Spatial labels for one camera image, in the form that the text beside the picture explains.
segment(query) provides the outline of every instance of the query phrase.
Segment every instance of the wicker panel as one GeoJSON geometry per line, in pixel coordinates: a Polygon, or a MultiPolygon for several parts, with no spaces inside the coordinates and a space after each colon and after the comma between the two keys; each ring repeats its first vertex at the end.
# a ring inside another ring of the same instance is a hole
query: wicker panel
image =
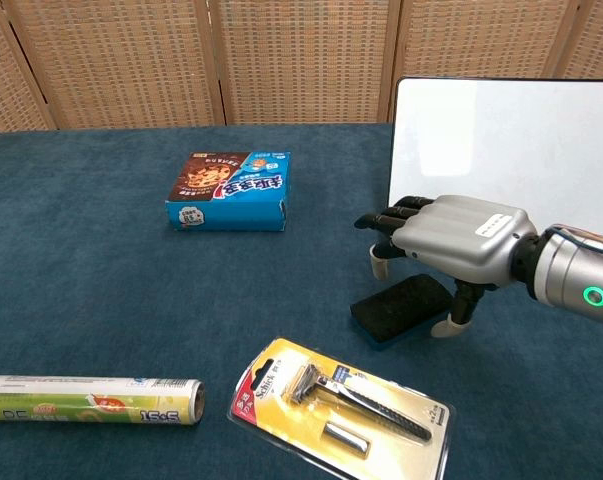
{"type": "Polygon", "coordinates": [[[404,75],[539,77],[568,0],[414,0],[404,75]]]}
{"type": "Polygon", "coordinates": [[[603,0],[594,2],[564,76],[603,78],[603,0]]]}
{"type": "Polygon", "coordinates": [[[388,0],[214,0],[228,123],[374,122],[388,0]]]}
{"type": "Polygon", "coordinates": [[[195,1],[19,0],[10,10],[61,127],[215,123],[195,1]]]}
{"type": "Polygon", "coordinates": [[[0,132],[47,129],[0,28],[0,132]]]}

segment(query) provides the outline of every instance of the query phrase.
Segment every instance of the whiteboard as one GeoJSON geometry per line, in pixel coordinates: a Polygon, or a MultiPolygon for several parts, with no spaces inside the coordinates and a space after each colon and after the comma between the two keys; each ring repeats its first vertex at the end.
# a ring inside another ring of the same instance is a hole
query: whiteboard
{"type": "Polygon", "coordinates": [[[389,204],[469,195],[603,234],[603,81],[404,78],[389,204]]]}

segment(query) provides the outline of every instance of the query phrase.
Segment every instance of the plastic blister pack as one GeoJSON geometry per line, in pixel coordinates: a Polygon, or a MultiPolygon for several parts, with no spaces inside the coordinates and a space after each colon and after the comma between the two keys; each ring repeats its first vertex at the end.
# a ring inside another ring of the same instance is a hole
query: plastic blister pack
{"type": "Polygon", "coordinates": [[[443,477],[454,409],[285,339],[242,375],[229,418],[342,478],[443,477]]]}

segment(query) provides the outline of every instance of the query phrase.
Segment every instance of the robotic hand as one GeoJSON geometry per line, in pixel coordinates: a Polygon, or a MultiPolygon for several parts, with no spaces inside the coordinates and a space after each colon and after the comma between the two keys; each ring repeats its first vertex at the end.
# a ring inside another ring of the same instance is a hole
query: robotic hand
{"type": "Polygon", "coordinates": [[[388,276],[388,259],[407,256],[455,279],[452,309],[432,328],[435,337],[463,332],[485,290],[516,280],[542,303],[603,322],[601,235],[565,225],[538,235],[524,210],[460,195],[404,197],[355,227],[388,237],[370,248],[376,278],[388,276]]]}

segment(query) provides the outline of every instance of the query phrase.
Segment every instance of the green led ring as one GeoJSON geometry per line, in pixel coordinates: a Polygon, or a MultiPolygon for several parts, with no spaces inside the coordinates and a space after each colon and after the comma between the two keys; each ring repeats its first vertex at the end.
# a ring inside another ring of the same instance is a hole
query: green led ring
{"type": "Polygon", "coordinates": [[[603,307],[603,289],[599,287],[588,287],[583,291],[583,299],[593,307],[603,307]],[[593,302],[590,300],[590,293],[592,292],[597,292],[599,295],[601,295],[601,300],[598,302],[593,302]]]}

